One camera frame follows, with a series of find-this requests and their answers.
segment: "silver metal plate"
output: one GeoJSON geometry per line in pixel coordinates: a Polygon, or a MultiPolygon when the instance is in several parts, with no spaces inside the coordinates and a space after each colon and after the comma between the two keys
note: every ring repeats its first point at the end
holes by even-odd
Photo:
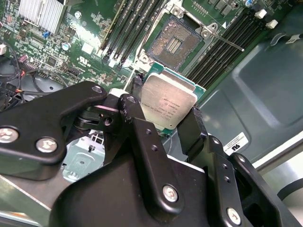
{"type": "Polygon", "coordinates": [[[197,96],[180,83],[161,74],[151,74],[142,88],[145,118],[172,130],[197,102],[197,96]]]}

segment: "white label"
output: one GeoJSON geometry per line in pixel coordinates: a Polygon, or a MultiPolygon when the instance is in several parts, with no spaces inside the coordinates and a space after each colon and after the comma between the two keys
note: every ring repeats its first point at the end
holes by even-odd
{"type": "Polygon", "coordinates": [[[233,152],[240,150],[244,145],[248,144],[248,139],[241,132],[238,136],[236,136],[232,141],[226,144],[223,147],[223,150],[226,154],[231,155],[233,152]]]}
{"type": "Polygon", "coordinates": [[[293,44],[295,41],[300,39],[300,35],[293,35],[290,39],[286,42],[286,44],[293,44]]]}

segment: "microchip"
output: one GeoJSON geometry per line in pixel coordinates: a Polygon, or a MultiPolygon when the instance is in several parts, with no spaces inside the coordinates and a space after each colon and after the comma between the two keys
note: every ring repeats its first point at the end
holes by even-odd
{"type": "Polygon", "coordinates": [[[26,37],[26,36],[27,36],[26,30],[21,29],[20,32],[19,32],[19,35],[20,35],[21,37],[26,37]]]}
{"type": "Polygon", "coordinates": [[[57,63],[57,60],[51,56],[48,57],[46,64],[50,66],[55,66],[57,63]]]}
{"type": "Polygon", "coordinates": [[[147,55],[166,67],[178,71],[201,41],[201,36],[193,29],[175,16],[171,16],[151,44],[147,55]]]}
{"type": "Polygon", "coordinates": [[[10,37],[11,37],[11,32],[10,32],[10,31],[4,32],[3,37],[4,37],[5,39],[10,39],[10,37]]]}
{"type": "Polygon", "coordinates": [[[225,7],[225,9],[223,9],[222,15],[223,15],[223,16],[227,16],[231,10],[232,10],[232,7],[231,7],[230,5],[227,5],[227,6],[225,7]]]}
{"type": "Polygon", "coordinates": [[[217,10],[222,10],[222,8],[226,5],[226,2],[224,0],[220,0],[217,5],[215,6],[215,8],[217,10]]]}
{"type": "Polygon", "coordinates": [[[78,76],[80,74],[79,69],[72,67],[72,66],[69,66],[67,70],[69,73],[71,73],[74,76],[78,76]]]}

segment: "black plastic arm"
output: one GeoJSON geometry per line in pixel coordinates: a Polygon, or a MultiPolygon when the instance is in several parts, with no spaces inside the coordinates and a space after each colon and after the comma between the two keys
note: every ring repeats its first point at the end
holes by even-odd
{"type": "Polygon", "coordinates": [[[103,88],[86,81],[0,113],[0,128],[14,129],[18,137],[0,143],[0,174],[31,180],[55,176],[65,158],[65,140],[78,112],[102,103],[106,97],[103,88]],[[38,150],[36,144],[41,138],[54,141],[55,151],[38,150]]]}

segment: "motherboard mounting screw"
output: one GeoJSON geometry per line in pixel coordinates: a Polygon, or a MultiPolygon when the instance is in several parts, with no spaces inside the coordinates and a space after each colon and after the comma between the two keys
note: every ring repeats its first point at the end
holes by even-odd
{"type": "Polygon", "coordinates": [[[82,14],[79,12],[79,11],[77,11],[77,12],[75,12],[75,17],[76,17],[76,19],[81,19],[81,17],[82,17],[82,14]]]}
{"type": "Polygon", "coordinates": [[[36,148],[43,153],[52,153],[57,147],[56,141],[51,138],[42,138],[36,143],[36,148]]]}
{"type": "Polygon", "coordinates": [[[0,143],[11,143],[18,139],[19,133],[11,128],[0,129],[0,143]]]}
{"type": "Polygon", "coordinates": [[[91,89],[97,93],[102,93],[102,89],[99,86],[93,86],[91,89]]]}
{"type": "Polygon", "coordinates": [[[178,200],[177,191],[169,185],[165,185],[163,187],[163,194],[164,194],[164,197],[170,202],[176,202],[178,200]]]}
{"type": "Polygon", "coordinates": [[[227,208],[227,215],[231,219],[231,221],[236,224],[240,225],[241,224],[241,218],[239,214],[233,209],[233,208],[227,208]]]}

